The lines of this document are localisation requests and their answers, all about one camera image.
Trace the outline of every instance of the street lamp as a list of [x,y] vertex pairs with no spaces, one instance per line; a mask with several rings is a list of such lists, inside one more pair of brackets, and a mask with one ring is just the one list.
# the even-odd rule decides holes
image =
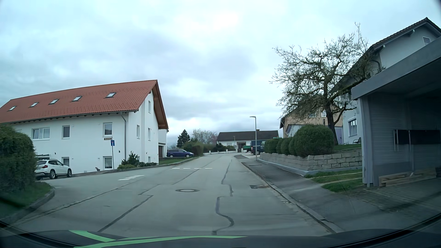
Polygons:
[[250,116],[250,118],[254,118],[254,127],[256,130],[256,143],[255,143],[256,150],[254,150],[254,154],[256,154],[256,161],[257,161],[257,118],[255,116]]

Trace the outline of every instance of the small shrub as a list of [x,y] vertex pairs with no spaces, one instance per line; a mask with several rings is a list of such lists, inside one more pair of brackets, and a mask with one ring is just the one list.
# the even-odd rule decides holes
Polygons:
[[283,138],[282,143],[280,145],[281,154],[289,155],[289,142],[291,141],[291,137]]
[[324,125],[305,125],[295,133],[294,148],[302,157],[330,154],[334,148],[333,133]]
[[295,151],[295,135],[289,140],[288,150],[290,155],[297,156],[297,152]]
[[282,151],[280,150],[282,147],[282,141],[283,139],[277,139],[276,152],[278,154],[282,154]]

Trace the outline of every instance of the stone wall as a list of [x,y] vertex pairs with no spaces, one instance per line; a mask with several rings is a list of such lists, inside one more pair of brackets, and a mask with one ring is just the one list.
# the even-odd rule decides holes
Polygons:
[[261,153],[260,159],[296,169],[311,171],[362,166],[361,156],[361,149],[357,149],[329,155],[309,155],[305,158],[277,153]]

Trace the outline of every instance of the beige house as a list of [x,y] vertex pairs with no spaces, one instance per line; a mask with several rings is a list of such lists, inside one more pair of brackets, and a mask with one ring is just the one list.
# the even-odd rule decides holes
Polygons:
[[[334,115],[334,120],[338,118],[338,114]],[[326,118],[326,113],[314,113],[306,119],[296,118],[293,112],[287,114],[280,120],[279,128],[282,129],[283,137],[292,137],[297,130],[306,124],[318,124],[318,125],[328,125],[328,119]],[[335,124],[335,132],[337,134],[337,140],[339,144],[343,144],[343,118],[340,117],[338,122]]]

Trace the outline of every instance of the asphalt road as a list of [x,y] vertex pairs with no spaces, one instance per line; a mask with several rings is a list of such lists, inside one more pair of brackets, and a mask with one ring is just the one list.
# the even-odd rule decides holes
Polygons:
[[235,154],[170,167],[48,180],[54,198],[15,224],[125,237],[308,235],[329,232],[284,201]]

